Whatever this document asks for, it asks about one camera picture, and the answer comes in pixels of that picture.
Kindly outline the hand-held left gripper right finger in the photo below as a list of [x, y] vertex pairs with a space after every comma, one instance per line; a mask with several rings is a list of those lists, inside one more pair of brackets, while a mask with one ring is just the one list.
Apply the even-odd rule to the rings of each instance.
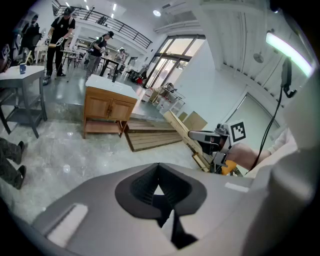
[[162, 196], [173, 210], [163, 225], [172, 251], [161, 256], [250, 256], [250, 220], [241, 205], [251, 179], [159, 164]]

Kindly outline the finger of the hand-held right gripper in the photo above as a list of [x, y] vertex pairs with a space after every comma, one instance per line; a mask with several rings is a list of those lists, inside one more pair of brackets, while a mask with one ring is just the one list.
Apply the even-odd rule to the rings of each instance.
[[190, 130], [188, 132], [188, 137], [194, 141], [205, 142], [206, 132], [201, 130]]

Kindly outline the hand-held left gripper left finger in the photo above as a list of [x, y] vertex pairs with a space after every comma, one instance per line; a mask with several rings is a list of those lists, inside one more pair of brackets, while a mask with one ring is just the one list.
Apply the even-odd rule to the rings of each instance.
[[64, 253], [167, 256], [177, 251], [155, 219], [136, 218], [117, 202], [117, 185], [150, 164], [91, 178], [51, 203], [32, 227]]

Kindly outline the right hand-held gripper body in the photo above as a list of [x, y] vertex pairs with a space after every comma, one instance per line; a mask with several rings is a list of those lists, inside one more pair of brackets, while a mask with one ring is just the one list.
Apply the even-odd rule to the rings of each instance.
[[214, 164], [226, 166], [227, 155], [231, 148], [245, 138], [245, 125], [242, 120], [239, 120], [218, 124], [214, 131], [206, 131], [199, 144], [203, 153], [212, 156]]

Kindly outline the person's right forearm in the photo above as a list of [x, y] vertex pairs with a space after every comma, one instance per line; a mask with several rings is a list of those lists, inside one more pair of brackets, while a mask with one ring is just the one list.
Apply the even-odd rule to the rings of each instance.
[[235, 144], [227, 153], [226, 160], [233, 161], [237, 165], [250, 171], [271, 155], [269, 150], [253, 150], [243, 143]]

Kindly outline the brown cardboard sheet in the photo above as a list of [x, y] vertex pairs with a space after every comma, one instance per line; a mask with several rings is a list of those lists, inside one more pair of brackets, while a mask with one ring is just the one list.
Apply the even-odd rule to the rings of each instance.
[[184, 121], [183, 124], [191, 130], [202, 130], [208, 123], [198, 113], [193, 111]]

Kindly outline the yellow plastic object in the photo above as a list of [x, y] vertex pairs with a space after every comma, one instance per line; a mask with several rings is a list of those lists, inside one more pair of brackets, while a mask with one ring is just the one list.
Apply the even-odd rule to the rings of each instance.
[[231, 171], [233, 171], [237, 167], [237, 164], [232, 160], [227, 160], [225, 162], [225, 165], [226, 166], [221, 167], [221, 174], [224, 176], [228, 175]]

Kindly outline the person's white shirt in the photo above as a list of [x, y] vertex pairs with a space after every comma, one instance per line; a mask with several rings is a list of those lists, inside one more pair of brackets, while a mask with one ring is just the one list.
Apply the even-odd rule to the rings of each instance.
[[285, 116], [297, 149], [272, 166], [243, 256], [320, 256], [320, 68]]

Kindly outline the glass entrance door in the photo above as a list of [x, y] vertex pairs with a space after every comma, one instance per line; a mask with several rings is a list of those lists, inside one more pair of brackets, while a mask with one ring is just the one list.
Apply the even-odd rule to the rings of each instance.
[[168, 36], [149, 63], [144, 87], [174, 84], [205, 40], [200, 34]]

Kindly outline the wooden vanity cabinet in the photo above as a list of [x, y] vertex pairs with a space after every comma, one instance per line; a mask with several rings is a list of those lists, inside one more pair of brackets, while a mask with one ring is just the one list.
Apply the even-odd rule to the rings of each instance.
[[118, 134], [121, 137], [137, 101], [136, 96], [87, 87], [83, 109], [83, 138], [88, 133]]

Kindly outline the long bar lamp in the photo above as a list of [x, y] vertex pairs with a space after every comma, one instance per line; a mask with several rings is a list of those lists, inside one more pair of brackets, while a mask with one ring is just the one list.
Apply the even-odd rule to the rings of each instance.
[[312, 74], [313, 68], [310, 63], [291, 45], [274, 35], [272, 32], [266, 33], [266, 43], [282, 52], [301, 69], [301, 71], [309, 77]]

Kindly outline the white sink basin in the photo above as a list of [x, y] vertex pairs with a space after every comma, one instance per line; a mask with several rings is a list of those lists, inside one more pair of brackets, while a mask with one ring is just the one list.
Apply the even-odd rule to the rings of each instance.
[[117, 81], [112, 82], [112, 80], [109, 78], [105, 78], [103, 76], [98, 76], [95, 74], [92, 74], [87, 79], [87, 81], [85, 82], [85, 86], [121, 94], [123, 96], [131, 97], [137, 100], [139, 99], [137, 93], [132, 89], [131, 86]]

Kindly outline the dark dining table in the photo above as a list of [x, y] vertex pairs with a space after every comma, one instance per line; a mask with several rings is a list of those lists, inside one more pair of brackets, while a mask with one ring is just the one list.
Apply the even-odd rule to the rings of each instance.
[[101, 59], [103, 60], [103, 65], [99, 74], [101, 77], [112, 77], [116, 70], [119, 71], [126, 67], [125, 64], [109, 59], [106, 56], [102, 56]]

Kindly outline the dark grey table stand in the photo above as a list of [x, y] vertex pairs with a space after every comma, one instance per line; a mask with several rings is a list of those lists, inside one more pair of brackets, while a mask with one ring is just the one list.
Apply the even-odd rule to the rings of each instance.
[[44, 101], [44, 73], [24, 79], [0, 81], [0, 122], [7, 134], [12, 132], [9, 123], [31, 127], [39, 138], [37, 127], [40, 121], [47, 121]]

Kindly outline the black balcony railing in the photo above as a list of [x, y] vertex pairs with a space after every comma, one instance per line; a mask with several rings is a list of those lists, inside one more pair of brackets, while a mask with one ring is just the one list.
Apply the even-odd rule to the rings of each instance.
[[53, 15], [61, 16], [67, 7], [74, 9], [72, 17], [83, 34], [93, 39], [108, 31], [113, 31], [117, 40], [133, 44], [146, 51], [156, 41], [156, 34], [147, 22], [130, 13], [114, 0], [49, 0]]

